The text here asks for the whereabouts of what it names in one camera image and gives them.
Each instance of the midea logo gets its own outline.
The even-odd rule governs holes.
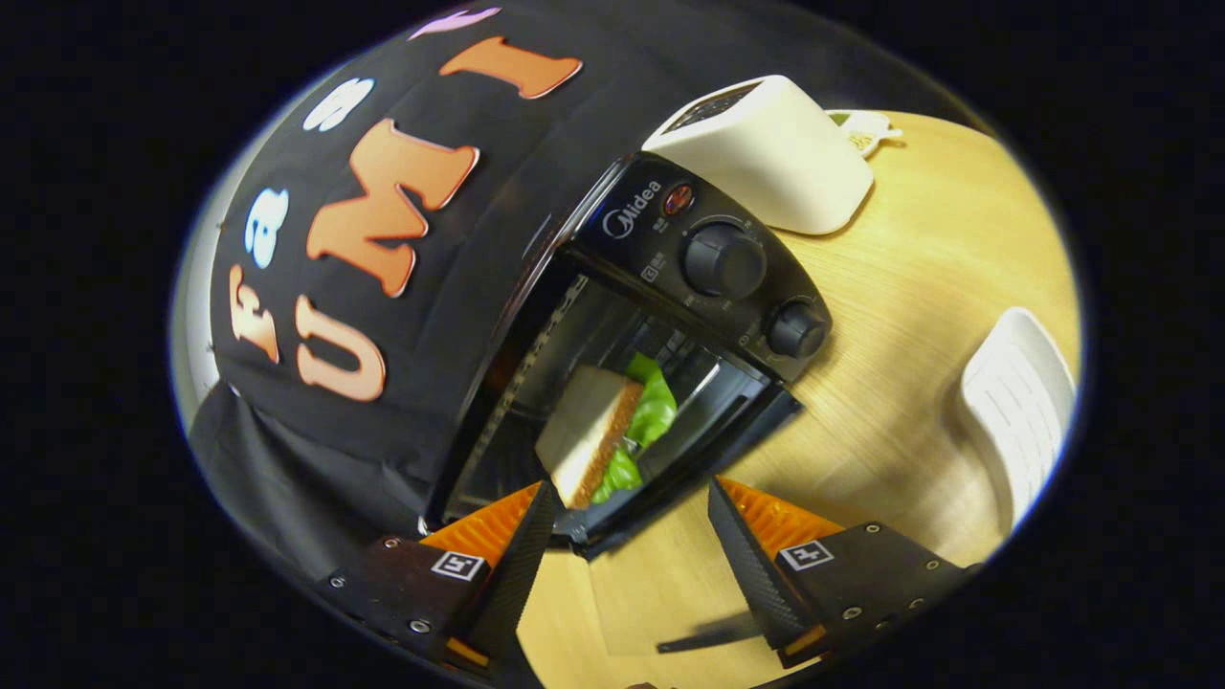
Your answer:
[[[608,234],[612,239],[625,239],[630,237],[633,232],[633,221],[638,215],[647,207],[647,202],[655,197],[655,191],[659,191],[660,186],[658,181],[650,181],[647,188],[641,192],[635,194],[633,201],[625,205],[624,208],[616,208],[609,211],[604,216],[604,234]],[[609,224],[609,221],[616,218],[619,224]]]

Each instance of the bread slice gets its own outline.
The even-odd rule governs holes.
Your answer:
[[[570,376],[535,444],[566,509],[590,506],[641,396],[641,384],[595,367]]]

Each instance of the orange letter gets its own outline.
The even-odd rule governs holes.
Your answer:
[[[578,74],[582,66],[583,61],[575,58],[555,60],[511,48],[505,37],[495,36],[451,58],[439,74],[480,72],[518,86],[521,98],[539,98]]]
[[[318,210],[306,234],[306,255],[332,255],[382,282],[383,293],[399,297],[413,272],[413,248],[387,249],[377,239],[424,237],[429,227],[401,186],[417,192],[430,211],[447,205],[475,167],[472,146],[445,148],[396,131],[382,120],[358,141],[349,157],[365,196]]]
[[[243,268],[235,265],[230,268],[230,327],[235,340],[249,340],[263,349],[272,363],[281,363],[281,351],[277,349],[277,326],[272,314],[260,310],[260,297],[246,284],[243,284]]]
[[[358,358],[358,370],[349,371],[316,358],[306,345],[299,345],[298,375],[303,383],[326,387],[359,402],[369,402],[382,395],[387,369],[383,367],[382,354],[369,337],[316,311],[306,297],[298,297],[294,322],[298,324],[298,335],[303,340],[321,337]]]

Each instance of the black metal plate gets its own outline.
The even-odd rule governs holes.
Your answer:
[[[965,579],[965,570],[880,522],[779,550],[775,566],[826,628],[791,667],[826,650],[846,652],[905,623]]]
[[[388,548],[388,542],[396,546]],[[454,622],[489,577],[489,564],[396,536],[380,538],[364,555],[320,581],[320,593],[380,636],[424,658],[442,660]],[[447,568],[454,571],[437,571]],[[429,624],[429,633],[413,631],[412,620]]]

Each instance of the sandwich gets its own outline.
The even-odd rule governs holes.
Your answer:
[[[675,417],[676,400],[653,359],[635,353],[624,373],[578,367],[535,454],[566,509],[586,510],[642,485],[636,459]]]

